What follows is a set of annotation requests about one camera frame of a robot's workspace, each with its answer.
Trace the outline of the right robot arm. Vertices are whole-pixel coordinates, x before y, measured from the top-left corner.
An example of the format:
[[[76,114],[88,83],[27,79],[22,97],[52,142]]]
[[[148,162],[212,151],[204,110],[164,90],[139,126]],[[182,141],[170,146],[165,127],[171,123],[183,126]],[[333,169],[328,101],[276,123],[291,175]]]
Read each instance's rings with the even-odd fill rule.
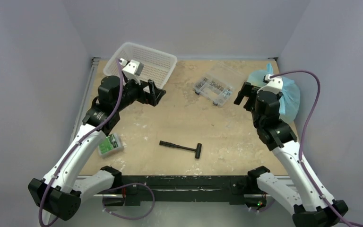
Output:
[[[273,197],[292,216],[297,227],[331,227],[348,212],[343,200],[334,196],[321,184],[311,167],[303,167],[306,158],[300,153],[300,143],[289,124],[279,118],[279,99],[282,94],[262,91],[245,82],[234,104],[244,97],[244,108],[251,112],[259,139],[277,157],[287,171],[295,189],[291,189],[264,166],[248,172],[247,188],[260,190]]]

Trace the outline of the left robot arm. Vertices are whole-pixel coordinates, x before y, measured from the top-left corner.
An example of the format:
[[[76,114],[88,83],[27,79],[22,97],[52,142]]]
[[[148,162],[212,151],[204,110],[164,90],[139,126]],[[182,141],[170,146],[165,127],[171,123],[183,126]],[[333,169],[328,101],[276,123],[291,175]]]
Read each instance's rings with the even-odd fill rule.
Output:
[[[148,80],[137,83],[123,76],[102,79],[77,135],[60,160],[42,178],[32,179],[30,194],[39,207],[39,223],[51,226],[58,219],[69,220],[82,202],[100,192],[121,193],[137,189],[138,183],[124,184],[122,173],[110,166],[79,180],[78,176],[94,150],[107,138],[120,120],[120,111],[135,101],[156,106],[166,91]]]

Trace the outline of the light blue plastic bag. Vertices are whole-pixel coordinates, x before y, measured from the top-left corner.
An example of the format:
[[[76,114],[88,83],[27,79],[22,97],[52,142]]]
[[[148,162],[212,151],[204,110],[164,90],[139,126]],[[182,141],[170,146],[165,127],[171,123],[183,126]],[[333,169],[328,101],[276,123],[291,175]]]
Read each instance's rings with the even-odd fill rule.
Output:
[[[272,64],[268,63],[264,70],[256,70],[252,72],[247,79],[247,82],[256,87],[263,87],[266,83],[263,81],[267,74],[275,74]],[[287,77],[282,76],[283,87],[282,97],[279,99],[280,119],[291,124],[294,122],[300,106],[301,93],[295,82]]]

